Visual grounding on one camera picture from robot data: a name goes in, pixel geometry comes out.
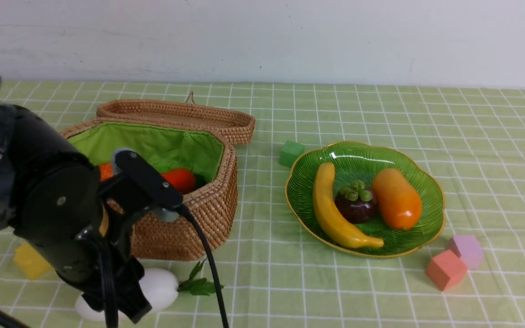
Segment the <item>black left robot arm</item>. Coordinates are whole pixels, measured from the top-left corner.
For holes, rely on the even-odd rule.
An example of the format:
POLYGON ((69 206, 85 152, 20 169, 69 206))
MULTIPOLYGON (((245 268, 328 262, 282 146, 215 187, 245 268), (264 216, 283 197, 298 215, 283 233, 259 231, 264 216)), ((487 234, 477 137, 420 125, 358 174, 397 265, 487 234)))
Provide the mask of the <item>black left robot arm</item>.
POLYGON ((130 241, 150 204, 125 174, 101 182, 88 157, 37 114, 0 102, 0 231, 11 227, 27 241, 109 328, 119 313, 137 323, 151 310, 130 241))

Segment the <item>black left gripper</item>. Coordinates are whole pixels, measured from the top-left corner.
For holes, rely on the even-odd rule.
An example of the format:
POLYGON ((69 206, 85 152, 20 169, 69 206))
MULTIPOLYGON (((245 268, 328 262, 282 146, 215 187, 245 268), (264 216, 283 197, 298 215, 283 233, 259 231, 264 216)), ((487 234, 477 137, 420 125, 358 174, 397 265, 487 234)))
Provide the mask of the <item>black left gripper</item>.
POLYGON ((110 277, 114 287, 110 297, 102 291, 103 278, 100 274, 80 285, 85 303, 100 314, 106 325, 118 325, 119 314, 137 324, 152 309, 140 286, 140 279, 144 277, 142 264, 131 256, 129 261, 116 266, 110 277))

